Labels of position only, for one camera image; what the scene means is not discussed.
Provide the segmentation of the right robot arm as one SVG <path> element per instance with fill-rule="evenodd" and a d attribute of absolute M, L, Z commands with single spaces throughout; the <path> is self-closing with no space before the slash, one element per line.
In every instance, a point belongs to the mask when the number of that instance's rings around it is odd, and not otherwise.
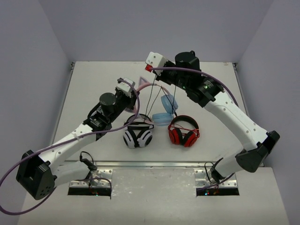
<path fill-rule="evenodd" d="M 177 54 L 175 62 L 154 53 L 146 63 L 156 74 L 156 80 L 183 89 L 189 99 L 216 116 L 241 143 L 240 152 L 218 160 L 211 167 L 216 183 L 241 170 L 254 173 L 272 152 L 280 139 L 278 132 L 267 131 L 252 121 L 223 83 L 200 70 L 193 51 Z"/>

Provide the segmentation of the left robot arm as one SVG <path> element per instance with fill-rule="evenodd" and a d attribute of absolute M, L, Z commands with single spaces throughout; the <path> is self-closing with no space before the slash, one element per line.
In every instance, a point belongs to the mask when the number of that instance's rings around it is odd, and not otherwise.
<path fill-rule="evenodd" d="M 133 108 L 139 92 L 116 88 L 115 93 L 104 93 L 99 102 L 88 113 L 87 118 L 70 134 L 57 141 L 44 152 L 31 150 L 22 155 L 16 180 L 35 199 L 48 195 L 62 179 L 58 174 L 59 166 L 81 148 L 98 141 L 112 123 L 127 108 Z"/>

